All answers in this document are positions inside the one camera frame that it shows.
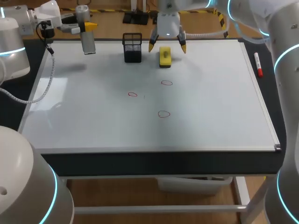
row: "blue light ring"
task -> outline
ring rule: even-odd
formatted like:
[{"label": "blue light ring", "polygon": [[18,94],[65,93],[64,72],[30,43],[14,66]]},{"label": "blue light ring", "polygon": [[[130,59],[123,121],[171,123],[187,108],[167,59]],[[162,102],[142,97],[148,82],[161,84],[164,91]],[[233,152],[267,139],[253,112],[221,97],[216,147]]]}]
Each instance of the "blue light ring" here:
[{"label": "blue light ring", "polygon": [[299,44],[296,44],[295,46],[292,46],[291,48],[289,48],[288,50],[286,50],[284,53],[281,54],[281,56],[279,56],[279,58],[276,60],[275,65],[274,65],[274,72],[276,71],[277,65],[278,63],[281,61],[281,59],[290,51],[296,49],[299,47]]},{"label": "blue light ring", "polygon": [[206,8],[209,8],[211,3],[212,3],[212,0],[209,0],[209,3],[207,4]]},{"label": "blue light ring", "polygon": [[263,32],[261,29],[260,29],[260,33],[263,34],[264,36],[270,36],[269,34]]},{"label": "blue light ring", "polygon": [[13,53],[17,53],[17,52],[20,52],[20,51],[22,51],[22,50],[25,50],[25,47],[24,47],[24,48],[17,49],[17,50],[11,50],[11,51],[2,52],[2,53],[0,53],[0,56],[2,56],[2,55],[9,55],[9,54],[13,54]]},{"label": "blue light ring", "polygon": [[52,167],[50,167],[52,172],[53,172],[53,175],[54,175],[54,179],[55,179],[55,191],[54,191],[54,196],[53,196],[53,200],[52,200],[52,203],[46,213],[46,215],[44,216],[44,218],[40,221],[39,224],[43,224],[46,219],[48,218],[49,214],[51,213],[52,209],[53,209],[53,206],[54,206],[54,203],[55,203],[55,200],[56,200],[56,196],[57,196],[57,177],[56,177],[56,174],[54,172],[54,170],[52,169]]},{"label": "blue light ring", "polygon": [[280,171],[278,172],[277,174],[277,192],[278,192],[278,196],[279,196],[279,199],[283,205],[283,207],[285,208],[286,212],[289,214],[289,216],[295,221],[295,223],[299,224],[299,221],[295,218],[295,216],[293,216],[293,214],[288,210],[287,206],[285,205],[283,199],[282,199],[282,196],[280,194],[280,190],[279,190],[279,173]]},{"label": "blue light ring", "polygon": [[228,15],[229,15],[229,17],[230,17],[233,21],[235,21],[235,19],[234,19],[234,18],[232,17],[232,15],[230,14],[230,10],[229,10],[230,2],[231,2],[231,0],[228,0]]},{"label": "blue light ring", "polygon": [[5,18],[3,7],[0,8],[2,18]]}]

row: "wooden floor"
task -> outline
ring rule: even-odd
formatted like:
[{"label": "wooden floor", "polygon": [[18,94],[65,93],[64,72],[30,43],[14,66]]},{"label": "wooden floor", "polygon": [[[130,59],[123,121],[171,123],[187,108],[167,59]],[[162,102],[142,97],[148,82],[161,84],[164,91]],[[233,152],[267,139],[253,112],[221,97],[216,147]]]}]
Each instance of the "wooden floor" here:
[{"label": "wooden floor", "polygon": [[[8,4],[27,3],[36,7],[43,0],[11,0]],[[63,7],[72,0],[60,0]],[[153,29],[152,20],[147,26],[122,24],[122,13],[94,13],[92,21],[99,27],[94,32],[95,38],[122,38],[123,33],[141,32],[143,38],[149,38]],[[218,17],[213,14],[183,14],[182,25],[187,33],[208,33],[221,29]],[[241,26],[244,33],[259,36],[255,31]],[[230,37],[237,37],[233,27],[229,29]],[[79,38],[78,35],[62,34],[56,31],[55,38]],[[249,194],[252,197],[263,182],[262,177],[247,177]],[[234,187],[224,187],[216,196],[200,196],[161,192],[155,179],[118,179],[118,180],[73,180],[68,181],[75,206],[125,206],[125,205],[206,205],[234,204]],[[147,214],[147,215],[75,215],[74,224],[234,224],[239,223],[235,213],[209,214]],[[263,214],[255,224],[265,224]]]}]

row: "black mesh pen holder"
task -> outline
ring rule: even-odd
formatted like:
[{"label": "black mesh pen holder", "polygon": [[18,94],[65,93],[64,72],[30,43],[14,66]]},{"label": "black mesh pen holder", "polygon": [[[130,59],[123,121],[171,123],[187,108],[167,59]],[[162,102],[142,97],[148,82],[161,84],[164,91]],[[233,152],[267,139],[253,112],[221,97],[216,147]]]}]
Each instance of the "black mesh pen holder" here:
[{"label": "black mesh pen holder", "polygon": [[126,63],[141,62],[141,33],[124,33],[122,35],[123,53]]}]

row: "black cable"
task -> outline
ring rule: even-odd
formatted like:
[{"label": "black cable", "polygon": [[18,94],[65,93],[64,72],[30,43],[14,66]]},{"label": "black cable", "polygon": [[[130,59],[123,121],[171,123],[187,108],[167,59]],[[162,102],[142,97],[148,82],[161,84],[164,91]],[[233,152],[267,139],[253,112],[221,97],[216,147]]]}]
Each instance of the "black cable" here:
[{"label": "black cable", "polygon": [[85,4],[85,5],[88,6],[91,2],[92,2],[92,0],[89,0],[89,2],[87,4]]},{"label": "black cable", "polygon": [[38,23],[38,24],[36,25],[36,34],[37,34],[38,38],[41,40],[41,42],[43,43],[43,46],[50,52],[51,55],[53,55],[53,54],[54,54],[54,51],[53,51],[52,48],[50,48],[50,47],[47,45],[46,38],[44,38],[44,40],[43,40],[43,39],[41,38],[41,36],[39,35],[38,30],[37,30],[37,28],[38,28],[39,25],[42,26],[43,30],[45,30],[45,29],[46,29],[46,25],[48,25],[48,26],[51,25],[51,23],[50,23],[50,24],[49,24],[49,23],[50,23],[50,22],[47,22],[47,21],[41,21],[40,23]]},{"label": "black cable", "polygon": [[155,4],[153,3],[153,0],[151,0],[150,2],[151,2],[151,4],[152,4],[154,7],[157,7],[157,5],[155,5]]},{"label": "black cable", "polygon": [[46,47],[45,41],[43,41],[43,39],[41,38],[41,36],[39,35],[39,33],[37,31],[38,26],[41,25],[42,23],[43,22],[40,22],[40,23],[37,24],[37,26],[36,26],[36,34],[37,34],[38,38],[41,40],[41,42],[43,43],[43,45]]},{"label": "black cable", "polygon": [[150,5],[149,5],[148,1],[146,1],[146,5],[149,7],[149,9],[147,11],[147,13],[148,13],[150,11]]}]

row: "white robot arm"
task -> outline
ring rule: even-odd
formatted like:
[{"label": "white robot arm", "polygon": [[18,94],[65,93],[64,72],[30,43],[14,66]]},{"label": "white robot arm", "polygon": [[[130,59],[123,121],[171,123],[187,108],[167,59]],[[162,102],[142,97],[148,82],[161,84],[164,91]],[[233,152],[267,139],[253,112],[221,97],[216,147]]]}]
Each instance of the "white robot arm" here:
[{"label": "white robot arm", "polygon": [[[285,160],[268,189],[265,211],[270,223],[299,224],[299,1],[298,0],[160,0],[161,14],[178,15],[180,10],[214,7],[234,22],[245,24],[269,39],[275,78],[287,133]],[[156,36],[167,16],[158,16]],[[168,29],[177,33],[170,21]]]},{"label": "white robot arm", "polygon": [[92,30],[96,27],[97,24],[90,23],[88,6],[77,6],[76,13],[68,15],[60,14],[55,0],[35,9],[28,9],[26,5],[0,7],[0,84],[4,81],[4,70],[5,80],[24,76],[30,71],[21,36],[33,35],[38,31],[37,28],[40,28],[42,38],[45,39],[54,37],[55,28],[80,34],[83,51],[87,55],[95,53]]}]

